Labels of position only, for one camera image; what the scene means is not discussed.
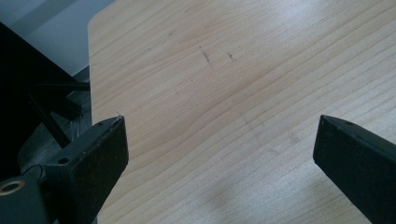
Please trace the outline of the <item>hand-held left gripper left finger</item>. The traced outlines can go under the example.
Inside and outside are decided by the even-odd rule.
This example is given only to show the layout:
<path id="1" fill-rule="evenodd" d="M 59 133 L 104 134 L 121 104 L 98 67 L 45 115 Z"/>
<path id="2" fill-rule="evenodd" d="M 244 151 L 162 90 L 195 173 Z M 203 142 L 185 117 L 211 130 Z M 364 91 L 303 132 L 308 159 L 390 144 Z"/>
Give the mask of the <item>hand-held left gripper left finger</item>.
<path id="1" fill-rule="evenodd" d="M 129 161 L 125 120 L 102 120 L 45 165 L 60 224 L 92 224 Z"/>

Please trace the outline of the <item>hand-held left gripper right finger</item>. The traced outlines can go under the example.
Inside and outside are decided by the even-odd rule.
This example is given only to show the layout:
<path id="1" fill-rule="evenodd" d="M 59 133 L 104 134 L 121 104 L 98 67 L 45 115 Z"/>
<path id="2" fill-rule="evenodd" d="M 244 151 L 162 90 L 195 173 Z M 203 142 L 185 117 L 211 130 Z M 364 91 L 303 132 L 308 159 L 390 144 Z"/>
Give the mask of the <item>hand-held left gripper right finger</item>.
<path id="1" fill-rule="evenodd" d="M 350 121 L 322 115 L 313 160 L 373 224 L 396 224 L 395 144 Z"/>

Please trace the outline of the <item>black metal stand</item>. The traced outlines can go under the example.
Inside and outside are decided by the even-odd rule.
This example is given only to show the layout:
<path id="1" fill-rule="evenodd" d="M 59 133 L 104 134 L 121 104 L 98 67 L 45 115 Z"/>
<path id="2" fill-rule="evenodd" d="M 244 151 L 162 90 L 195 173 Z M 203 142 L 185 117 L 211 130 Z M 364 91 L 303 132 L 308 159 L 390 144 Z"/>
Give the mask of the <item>black metal stand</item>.
<path id="1" fill-rule="evenodd" d="M 60 147 L 70 143 L 50 114 L 76 119 L 81 107 L 67 95 L 90 89 L 0 22 L 0 182 L 21 174 L 19 152 L 39 124 Z"/>

